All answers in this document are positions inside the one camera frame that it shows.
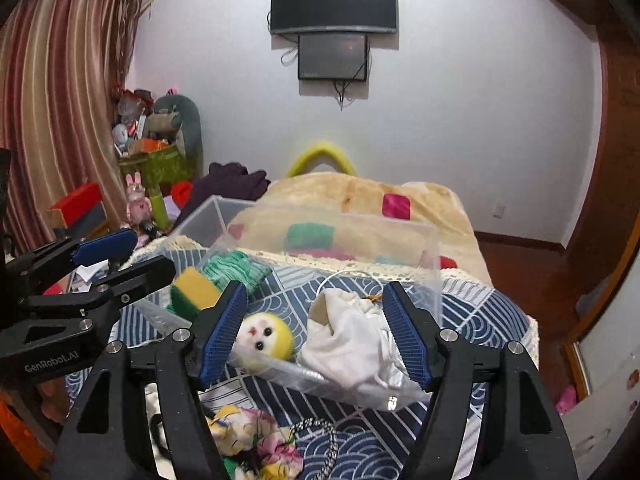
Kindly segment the yellow green sponge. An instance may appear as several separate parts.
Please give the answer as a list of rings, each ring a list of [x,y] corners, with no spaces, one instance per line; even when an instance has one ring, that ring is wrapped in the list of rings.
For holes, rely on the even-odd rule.
[[[193,322],[201,310],[213,307],[221,291],[193,266],[184,270],[170,288],[170,306],[176,315]]]

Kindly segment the yellow plush ball face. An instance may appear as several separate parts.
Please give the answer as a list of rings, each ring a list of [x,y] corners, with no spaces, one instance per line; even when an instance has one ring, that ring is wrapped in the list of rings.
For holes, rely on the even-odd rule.
[[[262,358],[291,361],[294,354],[294,336],[282,318],[258,312],[244,318],[236,334],[234,352],[244,370],[261,372]]]

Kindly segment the clear plastic storage box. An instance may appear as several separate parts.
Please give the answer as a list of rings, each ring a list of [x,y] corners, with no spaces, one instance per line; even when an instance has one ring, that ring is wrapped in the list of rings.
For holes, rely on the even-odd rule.
[[[399,282],[419,309],[442,322],[439,244],[434,226],[374,214],[342,214],[331,209],[252,203],[214,196],[199,206],[171,235],[134,252],[128,263],[165,256],[176,278],[187,268],[202,270],[212,258],[242,252],[270,273],[250,293],[247,313],[266,312],[283,320],[294,336],[293,362],[260,358],[248,374],[241,353],[232,353],[224,374],[245,376],[261,398],[277,404],[340,402],[357,408],[397,412],[413,403],[427,403],[430,394],[400,374],[386,389],[370,379],[344,389],[295,363],[307,338],[308,310],[319,292],[340,288],[374,296],[388,282]]]

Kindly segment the floral fabric scrunchie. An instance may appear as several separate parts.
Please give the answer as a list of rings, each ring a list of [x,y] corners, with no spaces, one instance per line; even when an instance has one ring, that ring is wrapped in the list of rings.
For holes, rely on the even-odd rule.
[[[207,425],[230,479],[296,479],[304,469],[294,431],[266,412],[225,405]]]

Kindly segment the black bottle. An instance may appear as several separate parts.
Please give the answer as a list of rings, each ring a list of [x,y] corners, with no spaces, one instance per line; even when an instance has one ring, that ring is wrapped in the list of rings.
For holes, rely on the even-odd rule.
[[[146,235],[149,240],[155,240],[157,237],[163,235],[163,232],[152,220],[141,222],[139,224],[139,230],[141,234]]]

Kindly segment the red box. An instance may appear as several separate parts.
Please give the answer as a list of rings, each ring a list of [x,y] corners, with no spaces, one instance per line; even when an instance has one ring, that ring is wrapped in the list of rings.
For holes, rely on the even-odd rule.
[[[89,219],[101,223],[106,212],[100,186],[89,182],[76,188],[47,209],[46,219],[51,229],[73,228]]]

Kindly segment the pink bunny toy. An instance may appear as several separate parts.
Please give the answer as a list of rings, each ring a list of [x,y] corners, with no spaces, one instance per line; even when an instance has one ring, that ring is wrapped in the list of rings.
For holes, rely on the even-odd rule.
[[[130,224],[140,226],[152,220],[151,202],[145,194],[139,171],[126,175],[126,199],[126,215]]]

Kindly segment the green knitted cloth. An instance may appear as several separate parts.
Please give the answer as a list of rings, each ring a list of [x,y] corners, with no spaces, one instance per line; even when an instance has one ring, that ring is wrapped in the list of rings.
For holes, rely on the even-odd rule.
[[[244,252],[216,254],[201,266],[203,274],[213,285],[223,292],[231,282],[241,283],[249,294],[271,274],[270,266],[259,263]]]

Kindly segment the green storage box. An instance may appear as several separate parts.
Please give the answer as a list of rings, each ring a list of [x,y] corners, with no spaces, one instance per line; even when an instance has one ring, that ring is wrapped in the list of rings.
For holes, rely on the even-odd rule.
[[[196,174],[196,160],[183,156],[175,145],[149,154],[124,156],[118,166],[124,177],[138,172],[145,188],[191,180]]]

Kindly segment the grey plush toy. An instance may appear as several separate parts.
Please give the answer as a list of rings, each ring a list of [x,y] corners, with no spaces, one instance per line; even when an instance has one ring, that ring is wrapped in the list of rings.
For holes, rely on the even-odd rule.
[[[157,139],[175,144],[178,152],[198,166],[202,162],[202,128],[196,104],[179,93],[157,99],[145,132]]]

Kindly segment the brown wooden door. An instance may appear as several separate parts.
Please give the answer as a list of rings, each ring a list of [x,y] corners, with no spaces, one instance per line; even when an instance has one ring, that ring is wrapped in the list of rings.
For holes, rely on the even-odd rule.
[[[598,29],[602,115],[596,160],[566,263],[582,302],[611,278],[639,214],[639,46],[622,24]]]

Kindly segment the white cloth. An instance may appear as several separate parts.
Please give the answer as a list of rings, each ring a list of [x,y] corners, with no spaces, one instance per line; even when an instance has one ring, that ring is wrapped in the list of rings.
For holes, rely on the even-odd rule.
[[[341,388],[415,389],[382,308],[356,292],[324,288],[311,304],[296,362]]]

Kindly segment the beige patchwork blanket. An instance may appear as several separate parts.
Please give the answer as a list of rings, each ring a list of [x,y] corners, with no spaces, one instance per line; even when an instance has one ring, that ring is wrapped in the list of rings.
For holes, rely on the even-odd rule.
[[[335,172],[286,178],[235,214],[228,232],[242,248],[274,254],[408,268],[449,260],[491,282],[460,198],[436,183],[391,185]]]

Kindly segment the striped curtain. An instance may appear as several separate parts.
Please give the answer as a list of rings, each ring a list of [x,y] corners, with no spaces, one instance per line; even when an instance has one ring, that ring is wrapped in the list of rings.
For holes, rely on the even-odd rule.
[[[20,0],[1,29],[1,145],[12,154],[4,225],[19,252],[53,238],[47,209],[99,185],[117,226],[125,192],[112,138],[142,0]]]

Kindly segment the large wall television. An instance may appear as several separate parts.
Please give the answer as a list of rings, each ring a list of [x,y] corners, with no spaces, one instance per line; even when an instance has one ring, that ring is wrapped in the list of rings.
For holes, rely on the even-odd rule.
[[[270,0],[269,17],[273,35],[398,29],[396,0]]]

